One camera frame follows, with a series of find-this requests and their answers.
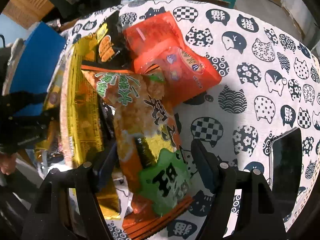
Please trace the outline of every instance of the black snack bag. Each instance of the black snack bag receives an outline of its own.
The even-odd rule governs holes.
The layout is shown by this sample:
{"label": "black snack bag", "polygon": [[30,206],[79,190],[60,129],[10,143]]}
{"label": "black snack bag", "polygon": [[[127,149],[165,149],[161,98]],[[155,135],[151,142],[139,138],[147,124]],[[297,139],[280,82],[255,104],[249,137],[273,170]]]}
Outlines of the black snack bag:
{"label": "black snack bag", "polygon": [[129,69],[131,58],[122,33],[119,33],[117,23],[119,11],[114,12],[100,25],[93,34],[92,50],[85,56],[82,65],[85,69]]}

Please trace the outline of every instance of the green and orange snack bag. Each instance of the green and orange snack bag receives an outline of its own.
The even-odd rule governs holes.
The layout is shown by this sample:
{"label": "green and orange snack bag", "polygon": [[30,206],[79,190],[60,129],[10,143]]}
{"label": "green and orange snack bag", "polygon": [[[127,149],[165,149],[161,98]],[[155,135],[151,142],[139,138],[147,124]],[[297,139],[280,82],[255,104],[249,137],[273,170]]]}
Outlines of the green and orange snack bag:
{"label": "green and orange snack bag", "polygon": [[141,75],[82,68],[97,93],[116,109],[117,152],[129,190],[151,201],[155,218],[169,213],[186,197],[189,174],[162,71]]}

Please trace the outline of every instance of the orange snack bag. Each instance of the orange snack bag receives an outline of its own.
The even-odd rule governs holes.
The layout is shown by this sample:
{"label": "orange snack bag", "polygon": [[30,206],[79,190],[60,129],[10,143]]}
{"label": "orange snack bag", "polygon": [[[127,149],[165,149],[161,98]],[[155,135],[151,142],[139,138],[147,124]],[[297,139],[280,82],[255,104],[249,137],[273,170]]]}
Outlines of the orange snack bag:
{"label": "orange snack bag", "polygon": [[221,76],[210,61],[192,51],[170,12],[153,16],[124,30],[134,52],[134,71],[145,74],[158,66],[170,87],[170,100],[178,105],[219,84]]}

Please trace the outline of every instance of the black device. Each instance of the black device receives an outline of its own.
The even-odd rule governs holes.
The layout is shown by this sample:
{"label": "black device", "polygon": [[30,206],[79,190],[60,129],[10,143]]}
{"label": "black device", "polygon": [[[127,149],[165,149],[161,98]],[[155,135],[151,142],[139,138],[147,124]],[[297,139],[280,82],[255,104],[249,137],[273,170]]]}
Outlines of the black device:
{"label": "black device", "polygon": [[47,138],[51,120],[59,119],[59,108],[51,108],[39,116],[19,116],[0,121],[0,151],[11,155],[19,149],[33,148]]}
{"label": "black device", "polygon": [[300,185],[302,166],[300,128],[290,131],[272,143],[272,159],[272,193],[284,218],[294,208]]}
{"label": "black device", "polygon": [[[226,163],[219,163],[217,157],[208,153],[197,139],[193,140],[191,148],[193,154],[202,156],[215,180],[216,197],[197,236],[198,240],[223,238],[236,188],[242,189],[239,217],[234,233],[225,239],[287,239],[276,201],[259,170],[236,171]],[[86,238],[113,239],[94,193],[99,189],[100,178],[107,181],[106,178],[111,175],[116,160],[116,148],[101,152],[99,156],[99,161],[94,164],[86,162],[74,170],[50,171],[25,219],[21,240],[83,239],[72,232],[70,226],[68,188],[76,189]]]}

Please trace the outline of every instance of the green plastic bag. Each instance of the green plastic bag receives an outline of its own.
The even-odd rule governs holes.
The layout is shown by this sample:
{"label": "green plastic bag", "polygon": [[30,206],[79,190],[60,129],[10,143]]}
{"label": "green plastic bag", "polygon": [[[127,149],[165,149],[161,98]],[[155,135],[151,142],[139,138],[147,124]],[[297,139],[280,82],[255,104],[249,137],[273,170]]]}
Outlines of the green plastic bag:
{"label": "green plastic bag", "polygon": [[153,211],[163,216],[184,198],[189,188],[189,173],[182,153],[163,148],[156,165],[140,172],[140,194],[153,201]]}

